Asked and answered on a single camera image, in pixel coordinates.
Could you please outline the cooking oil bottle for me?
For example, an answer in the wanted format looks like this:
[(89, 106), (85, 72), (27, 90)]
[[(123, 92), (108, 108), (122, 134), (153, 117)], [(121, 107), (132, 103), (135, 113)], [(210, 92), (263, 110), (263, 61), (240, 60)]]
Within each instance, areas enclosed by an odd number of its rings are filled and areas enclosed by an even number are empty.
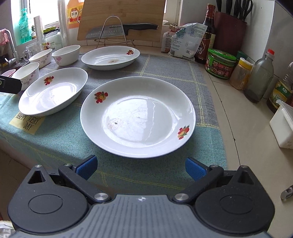
[(273, 113), (279, 108), (277, 100), (286, 103), (292, 97), (292, 65), (293, 62), (289, 64), (285, 77), (277, 81), (267, 100), (267, 106)]

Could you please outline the plain white bowl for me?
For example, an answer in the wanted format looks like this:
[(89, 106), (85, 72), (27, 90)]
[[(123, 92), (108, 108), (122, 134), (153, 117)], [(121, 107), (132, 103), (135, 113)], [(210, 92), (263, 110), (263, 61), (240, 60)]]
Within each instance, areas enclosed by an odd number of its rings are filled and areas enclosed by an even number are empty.
[(71, 45), (55, 51), (52, 57), (58, 66), (67, 66), (78, 60), (79, 52), (80, 45)]

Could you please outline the large white round plate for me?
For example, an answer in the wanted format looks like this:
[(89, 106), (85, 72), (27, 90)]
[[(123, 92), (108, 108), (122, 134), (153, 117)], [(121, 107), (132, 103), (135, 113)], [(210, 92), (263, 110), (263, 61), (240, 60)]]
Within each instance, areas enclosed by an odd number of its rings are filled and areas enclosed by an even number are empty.
[(190, 99), (175, 85), (130, 76), (94, 89), (82, 104), (80, 123), (101, 149), (147, 159), (183, 146), (194, 132), (196, 114)]

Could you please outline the stack of clear plastic cups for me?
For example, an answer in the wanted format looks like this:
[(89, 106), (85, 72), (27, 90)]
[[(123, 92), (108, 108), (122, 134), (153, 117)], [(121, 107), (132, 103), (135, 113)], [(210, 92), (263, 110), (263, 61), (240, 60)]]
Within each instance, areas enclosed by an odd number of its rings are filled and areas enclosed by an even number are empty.
[(58, 0), (58, 13), (59, 13), (59, 28), (61, 33), (61, 39), (63, 47), (69, 45), (69, 32), (67, 24), (67, 15), (66, 15), (66, 1)]

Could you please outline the white plastic seasoning box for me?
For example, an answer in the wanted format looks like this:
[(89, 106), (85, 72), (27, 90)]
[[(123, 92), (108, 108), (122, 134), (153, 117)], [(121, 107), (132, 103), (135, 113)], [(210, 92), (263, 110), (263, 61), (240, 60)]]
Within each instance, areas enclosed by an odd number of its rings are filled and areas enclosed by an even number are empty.
[(270, 127), (280, 148), (293, 148), (293, 108), (285, 102), (278, 99), (279, 105), (276, 113), (270, 120)]

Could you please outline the white bowl pink flowers front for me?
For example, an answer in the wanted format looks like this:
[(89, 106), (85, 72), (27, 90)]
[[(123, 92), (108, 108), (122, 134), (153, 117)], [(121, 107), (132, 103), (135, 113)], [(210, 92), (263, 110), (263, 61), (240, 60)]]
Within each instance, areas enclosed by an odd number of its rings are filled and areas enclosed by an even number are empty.
[(19, 79), (21, 81), (21, 91), (26, 90), (39, 78), (39, 63), (33, 62), (21, 67), (12, 75), (12, 78)]

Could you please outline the dark soy sauce bottle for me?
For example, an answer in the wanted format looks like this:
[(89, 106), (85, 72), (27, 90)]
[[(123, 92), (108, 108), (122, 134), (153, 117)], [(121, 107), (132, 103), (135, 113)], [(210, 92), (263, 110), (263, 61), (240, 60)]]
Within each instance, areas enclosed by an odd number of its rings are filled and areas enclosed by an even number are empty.
[(212, 4), (207, 5), (207, 12), (205, 16), (205, 20), (203, 22), (204, 25), (207, 26), (206, 33), (203, 36), (203, 39), (199, 45), (199, 48), (195, 54), (195, 61), (205, 64), (208, 55), (208, 49), (212, 48), (215, 41), (215, 26), (214, 26), (214, 15), (215, 15), (216, 6)]

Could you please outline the white bowl pink flowers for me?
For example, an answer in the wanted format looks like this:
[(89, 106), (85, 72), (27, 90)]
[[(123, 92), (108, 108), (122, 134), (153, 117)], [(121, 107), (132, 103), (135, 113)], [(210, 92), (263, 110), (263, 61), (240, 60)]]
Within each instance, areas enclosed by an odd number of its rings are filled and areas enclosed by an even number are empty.
[(21, 67), (12, 75), (12, 78), (19, 79), (21, 81), (21, 91), (26, 90), (39, 78), (39, 63), (33, 62)]
[(47, 49), (44, 51), (41, 51), (32, 57), (30, 57), (29, 61), (31, 63), (37, 62), (39, 63), (39, 69), (45, 67), (46, 65), (50, 64), (52, 61), (52, 49)]

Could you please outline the yellow lid spice jar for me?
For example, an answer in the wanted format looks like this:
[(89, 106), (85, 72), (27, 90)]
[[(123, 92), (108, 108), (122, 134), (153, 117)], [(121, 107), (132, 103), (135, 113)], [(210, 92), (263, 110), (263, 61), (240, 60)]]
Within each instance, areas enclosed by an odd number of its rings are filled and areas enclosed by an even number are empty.
[(241, 57), (229, 79), (229, 83), (237, 90), (243, 90), (250, 77), (253, 64)]

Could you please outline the glass mug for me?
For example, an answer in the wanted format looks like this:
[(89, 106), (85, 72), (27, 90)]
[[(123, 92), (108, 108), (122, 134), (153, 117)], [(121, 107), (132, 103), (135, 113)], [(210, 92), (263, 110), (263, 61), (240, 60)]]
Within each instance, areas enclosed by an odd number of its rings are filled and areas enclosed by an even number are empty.
[(35, 43), (32, 43), (32, 44), (26, 46), (25, 50), (23, 51), (23, 58), (26, 62), (28, 62), (32, 56), (34, 56), (35, 54), (37, 54), (41, 51), (43, 51), (43, 47), (37, 41)]

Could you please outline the glass jar green lid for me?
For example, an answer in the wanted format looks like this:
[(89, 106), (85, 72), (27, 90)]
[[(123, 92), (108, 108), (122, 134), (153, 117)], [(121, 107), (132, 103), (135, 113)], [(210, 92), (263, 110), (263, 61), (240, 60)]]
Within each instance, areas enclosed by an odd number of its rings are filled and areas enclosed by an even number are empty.
[(43, 50), (59, 50), (63, 47), (61, 33), (58, 27), (52, 26), (43, 30)]

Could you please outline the red white paper bag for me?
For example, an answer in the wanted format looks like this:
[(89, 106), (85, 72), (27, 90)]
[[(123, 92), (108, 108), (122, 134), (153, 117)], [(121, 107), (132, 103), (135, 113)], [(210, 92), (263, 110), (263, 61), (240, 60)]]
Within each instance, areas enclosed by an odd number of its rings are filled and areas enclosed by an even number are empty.
[(163, 33), (162, 41), (161, 41), (161, 52), (168, 53), (171, 48), (172, 36), (175, 32), (168, 31)]

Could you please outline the white oval dish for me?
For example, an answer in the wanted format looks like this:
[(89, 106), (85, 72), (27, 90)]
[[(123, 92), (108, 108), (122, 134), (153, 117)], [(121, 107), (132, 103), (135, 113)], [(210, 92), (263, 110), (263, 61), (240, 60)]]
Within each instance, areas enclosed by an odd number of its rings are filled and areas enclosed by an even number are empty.
[(100, 71), (116, 70), (131, 65), (140, 51), (128, 46), (108, 46), (87, 52), (81, 61), (89, 68)]
[(70, 105), (88, 80), (84, 69), (68, 67), (37, 79), (21, 95), (18, 109), (27, 116), (49, 116)]

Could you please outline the green dish soap bottle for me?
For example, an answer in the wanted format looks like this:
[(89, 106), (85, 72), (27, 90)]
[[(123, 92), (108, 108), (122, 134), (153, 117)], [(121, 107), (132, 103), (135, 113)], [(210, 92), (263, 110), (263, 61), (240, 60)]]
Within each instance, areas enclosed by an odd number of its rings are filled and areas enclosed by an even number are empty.
[(21, 18), (18, 22), (20, 30), (20, 42), (22, 44), (31, 40), (31, 33), (28, 24), (27, 8), (21, 10)]

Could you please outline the green lid sauce jar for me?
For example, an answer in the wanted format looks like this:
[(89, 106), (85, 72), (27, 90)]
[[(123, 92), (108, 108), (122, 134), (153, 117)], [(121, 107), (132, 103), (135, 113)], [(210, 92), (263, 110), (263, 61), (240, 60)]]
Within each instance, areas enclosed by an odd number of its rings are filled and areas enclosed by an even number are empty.
[(236, 63), (236, 57), (221, 50), (208, 49), (205, 70), (214, 77), (227, 80)]

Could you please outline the brown knife block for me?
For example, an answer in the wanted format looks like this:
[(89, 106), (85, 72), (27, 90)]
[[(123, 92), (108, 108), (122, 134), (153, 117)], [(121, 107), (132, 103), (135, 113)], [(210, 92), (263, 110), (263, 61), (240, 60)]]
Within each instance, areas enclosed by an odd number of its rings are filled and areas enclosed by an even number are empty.
[(241, 50), (247, 23), (223, 12), (215, 13), (216, 37), (213, 48), (236, 56)]

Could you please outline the white plastic bag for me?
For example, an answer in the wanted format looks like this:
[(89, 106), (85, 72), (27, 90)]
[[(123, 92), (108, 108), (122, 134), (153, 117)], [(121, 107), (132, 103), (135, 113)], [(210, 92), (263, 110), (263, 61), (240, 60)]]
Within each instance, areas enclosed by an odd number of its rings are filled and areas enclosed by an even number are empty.
[(171, 37), (169, 55), (185, 60), (194, 60), (194, 56), (206, 33), (207, 26), (201, 23), (187, 23)]

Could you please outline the bamboo cutting board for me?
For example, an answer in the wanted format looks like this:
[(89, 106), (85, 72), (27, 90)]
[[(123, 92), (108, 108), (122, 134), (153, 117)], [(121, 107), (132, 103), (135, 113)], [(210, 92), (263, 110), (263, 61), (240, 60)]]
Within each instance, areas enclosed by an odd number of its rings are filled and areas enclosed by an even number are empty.
[(86, 34), (96, 27), (107, 25), (152, 23), (158, 25), (156, 30), (130, 30), (128, 40), (159, 42), (163, 23), (165, 1), (91, 1), (85, 0), (77, 40), (85, 40)]

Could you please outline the pink white basin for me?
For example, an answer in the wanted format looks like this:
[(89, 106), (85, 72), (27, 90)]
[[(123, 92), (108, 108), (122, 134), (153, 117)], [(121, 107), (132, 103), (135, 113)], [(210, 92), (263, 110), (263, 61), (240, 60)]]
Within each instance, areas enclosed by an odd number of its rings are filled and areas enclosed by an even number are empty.
[(1, 76), (11, 77), (16, 72), (16, 69), (10, 69), (2, 73)]

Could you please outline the orange cooking wine bottle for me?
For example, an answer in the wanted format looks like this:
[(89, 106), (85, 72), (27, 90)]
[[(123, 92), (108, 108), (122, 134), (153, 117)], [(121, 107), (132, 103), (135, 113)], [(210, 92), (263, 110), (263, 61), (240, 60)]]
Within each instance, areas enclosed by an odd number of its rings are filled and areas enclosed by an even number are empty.
[(69, 0), (66, 6), (66, 13), (68, 18), (68, 27), (78, 28), (81, 13), (84, 6), (84, 0)]

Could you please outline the chrome sink faucet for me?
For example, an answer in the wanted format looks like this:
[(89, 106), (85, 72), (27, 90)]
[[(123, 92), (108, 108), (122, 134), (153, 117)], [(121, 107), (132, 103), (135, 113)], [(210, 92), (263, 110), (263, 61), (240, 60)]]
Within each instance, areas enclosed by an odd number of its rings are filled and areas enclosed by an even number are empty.
[(10, 44), (10, 48), (12, 50), (12, 55), (13, 55), (13, 57), (11, 59), (12, 62), (15, 64), (18, 64), (19, 63), (19, 56), (18, 56), (17, 50), (14, 46), (11, 32), (8, 29), (1, 29), (1, 44), (5, 45), (6, 43)]

